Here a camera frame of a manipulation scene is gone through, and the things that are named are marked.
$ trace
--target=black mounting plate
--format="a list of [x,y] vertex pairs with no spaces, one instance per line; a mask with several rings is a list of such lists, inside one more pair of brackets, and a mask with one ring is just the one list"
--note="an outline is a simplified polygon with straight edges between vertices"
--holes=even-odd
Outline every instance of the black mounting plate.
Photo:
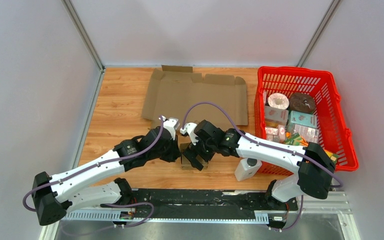
[[[203,189],[132,189],[138,203],[155,206],[153,218],[168,219],[255,219],[254,211],[286,211],[286,205],[271,208],[263,191]],[[288,202],[290,211],[297,211],[295,198]],[[139,206],[135,217],[144,218],[150,207]]]

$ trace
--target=red plastic basket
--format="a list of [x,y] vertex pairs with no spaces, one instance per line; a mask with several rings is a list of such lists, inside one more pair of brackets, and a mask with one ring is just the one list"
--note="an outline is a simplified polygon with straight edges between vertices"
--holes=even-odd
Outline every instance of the red plastic basket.
[[[312,96],[316,102],[314,114],[318,116],[317,128],[320,130],[318,143],[324,149],[339,155],[336,171],[352,172],[359,168],[352,133],[347,128],[342,114],[341,96],[330,72],[290,66],[262,66],[258,69],[258,86],[254,101],[255,135],[266,139],[264,90],[267,96],[273,93],[281,93],[288,98],[293,93]],[[287,176],[292,174],[284,168],[266,162],[263,162],[258,172]]]

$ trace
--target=metal floor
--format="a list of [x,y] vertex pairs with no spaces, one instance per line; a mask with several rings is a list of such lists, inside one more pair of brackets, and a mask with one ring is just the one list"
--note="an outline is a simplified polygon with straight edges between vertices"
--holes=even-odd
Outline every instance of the metal floor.
[[[291,224],[296,214],[288,218]],[[60,224],[71,234],[85,234],[110,226],[107,221],[64,221]],[[132,228],[112,228],[86,236],[68,236],[58,227],[57,240],[344,240],[338,215],[304,214],[298,224],[285,232],[274,232],[266,226],[225,223],[160,223],[147,222]]]

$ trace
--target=brown round package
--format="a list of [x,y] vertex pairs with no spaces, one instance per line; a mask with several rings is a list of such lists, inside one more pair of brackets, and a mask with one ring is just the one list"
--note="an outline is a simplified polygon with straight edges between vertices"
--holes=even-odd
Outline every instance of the brown round package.
[[289,98],[289,109],[291,111],[312,114],[316,110],[316,102],[308,94],[295,92]]

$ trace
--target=toilet paper roll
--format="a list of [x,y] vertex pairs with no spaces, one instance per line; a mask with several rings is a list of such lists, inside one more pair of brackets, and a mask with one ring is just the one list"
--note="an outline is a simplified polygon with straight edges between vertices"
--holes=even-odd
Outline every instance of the toilet paper roll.
[[289,110],[312,114],[316,110],[316,102],[308,94],[295,92],[289,98]]
[[273,93],[267,98],[268,105],[272,108],[287,109],[289,106],[288,97],[282,93]]

